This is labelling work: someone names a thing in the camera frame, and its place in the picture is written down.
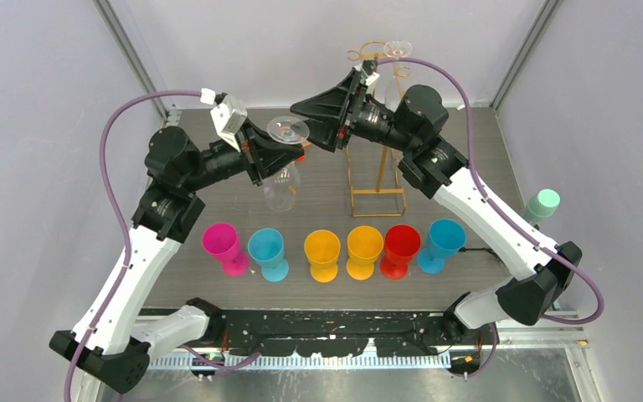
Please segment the clear wine glass front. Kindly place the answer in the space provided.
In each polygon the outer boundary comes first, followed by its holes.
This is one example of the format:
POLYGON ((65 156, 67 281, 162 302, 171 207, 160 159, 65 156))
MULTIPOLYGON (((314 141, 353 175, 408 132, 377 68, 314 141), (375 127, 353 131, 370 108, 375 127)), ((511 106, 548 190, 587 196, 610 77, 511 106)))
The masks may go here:
MULTIPOLYGON (((294 116, 279 116, 267 124, 266 130, 276 142, 285 145, 307 145, 310 131, 301 119, 294 116)), ((263 181, 263 193, 268 207, 277 212, 292 209, 296 201, 301 176, 294 157, 278 173, 263 181)))

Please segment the clear wine glass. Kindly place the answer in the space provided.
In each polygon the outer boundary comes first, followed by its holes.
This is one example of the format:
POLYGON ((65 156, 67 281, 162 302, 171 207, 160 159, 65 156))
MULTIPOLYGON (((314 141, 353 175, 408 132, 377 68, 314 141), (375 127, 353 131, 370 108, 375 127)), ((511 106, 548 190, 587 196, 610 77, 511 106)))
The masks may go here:
MULTIPOLYGON (((267 124, 266 130, 276 142, 285 145, 307 145, 310 131, 301 119, 294 116, 279 116, 267 124)), ((292 209, 296 201, 301 176, 294 157, 278 173, 263 181, 263 193, 268 207, 277 212, 292 209)))
POLYGON ((389 41, 383 46, 383 52, 390 60, 388 63, 392 68, 392 77, 389 79, 384 90, 383 103, 395 111, 399 106, 405 92, 404 79, 409 77, 409 67, 401 65, 399 61, 410 56, 413 46, 408 41, 389 41))

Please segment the blue wine glass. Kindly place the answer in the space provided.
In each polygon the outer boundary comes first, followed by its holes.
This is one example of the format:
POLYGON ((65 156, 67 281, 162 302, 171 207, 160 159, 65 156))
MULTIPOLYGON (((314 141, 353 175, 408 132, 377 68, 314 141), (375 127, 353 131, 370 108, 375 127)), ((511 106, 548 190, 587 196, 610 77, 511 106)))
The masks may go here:
POLYGON ((285 259, 285 241, 277 229, 257 230, 250 236, 247 248, 267 281, 280 282, 287 277, 290 268, 285 259))
POLYGON ((466 244, 466 232, 452 219, 436 220, 429 228, 425 247, 416 255, 419 268, 427 274, 439 274, 445 261, 466 244))

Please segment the pink plastic wine glass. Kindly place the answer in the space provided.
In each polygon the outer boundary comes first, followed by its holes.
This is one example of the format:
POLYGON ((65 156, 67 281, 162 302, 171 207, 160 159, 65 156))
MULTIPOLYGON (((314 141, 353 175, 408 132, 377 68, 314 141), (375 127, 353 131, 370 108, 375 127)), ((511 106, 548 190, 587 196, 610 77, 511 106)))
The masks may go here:
POLYGON ((229 223, 211 224, 202 235, 202 247, 221 265, 228 276, 242 276, 249 269, 237 229, 229 223))

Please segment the yellow wine glass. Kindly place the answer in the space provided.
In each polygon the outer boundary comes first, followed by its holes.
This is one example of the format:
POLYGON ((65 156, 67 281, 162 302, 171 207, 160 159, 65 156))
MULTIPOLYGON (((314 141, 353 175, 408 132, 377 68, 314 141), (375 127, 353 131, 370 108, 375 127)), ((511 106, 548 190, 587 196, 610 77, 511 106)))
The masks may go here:
POLYGON ((369 279, 384 247, 383 236, 372 226, 358 226, 347 237, 347 273, 357 281, 369 279))
POLYGON ((341 242, 333 232, 326 229, 311 232, 305 239, 304 252, 315 281, 328 283, 336 278, 341 242))

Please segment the yellow wine glass front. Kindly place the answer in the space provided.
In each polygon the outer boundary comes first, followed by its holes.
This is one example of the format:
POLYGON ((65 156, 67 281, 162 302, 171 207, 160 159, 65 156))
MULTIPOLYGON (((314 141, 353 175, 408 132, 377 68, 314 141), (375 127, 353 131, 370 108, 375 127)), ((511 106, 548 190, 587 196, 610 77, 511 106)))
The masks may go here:
POLYGON ((384 247, 383 236, 372 226, 358 226, 347 237, 347 273, 357 281, 369 279, 384 247))

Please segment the red plastic wine glass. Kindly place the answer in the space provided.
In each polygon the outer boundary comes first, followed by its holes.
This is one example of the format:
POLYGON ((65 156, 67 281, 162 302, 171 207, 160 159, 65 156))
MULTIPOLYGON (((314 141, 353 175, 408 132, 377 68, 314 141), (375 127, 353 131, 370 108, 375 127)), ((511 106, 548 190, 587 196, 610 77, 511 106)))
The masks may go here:
POLYGON ((418 254, 422 245, 419 232, 412 226, 397 224, 388 229, 384 237, 381 273, 390 280, 403 279, 409 263, 418 254))

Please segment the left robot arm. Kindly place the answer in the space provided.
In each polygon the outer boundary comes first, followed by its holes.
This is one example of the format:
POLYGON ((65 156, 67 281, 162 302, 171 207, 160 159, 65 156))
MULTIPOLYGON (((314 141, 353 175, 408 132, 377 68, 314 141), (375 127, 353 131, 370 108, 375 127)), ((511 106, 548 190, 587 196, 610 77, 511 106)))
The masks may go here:
POLYGON ((136 327, 136 318, 203 212, 198 190, 239 173, 260 184, 302 157, 309 135, 310 127, 293 117, 276 118, 265 129, 246 121, 231 142, 217 140, 205 150, 179 126, 155 132, 145 159, 152 181, 125 225, 122 255, 90 310, 74 328, 56 332, 50 348, 126 394, 152 360, 192 341, 216 345, 225 320, 218 307, 203 299, 190 299, 144 327, 136 327))

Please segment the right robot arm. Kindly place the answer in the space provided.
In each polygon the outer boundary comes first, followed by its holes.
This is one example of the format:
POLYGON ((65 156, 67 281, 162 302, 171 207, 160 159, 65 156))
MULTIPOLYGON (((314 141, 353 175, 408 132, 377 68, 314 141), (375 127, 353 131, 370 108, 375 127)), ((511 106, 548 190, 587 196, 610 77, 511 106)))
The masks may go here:
POLYGON ((402 152, 404 179, 467 224, 509 270, 506 281, 468 292, 445 310, 449 340, 467 343, 479 327, 506 318, 534 325, 574 278, 567 264, 580 261, 581 249, 539 233, 473 177, 468 158, 440 135, 449 112, 435 89, 412 85, 391 111, 370 94, 377 77, 354 70, 330 90, 294 103, 291 112, 306 118, 309 141, 327 151, 360 137, 402 152))

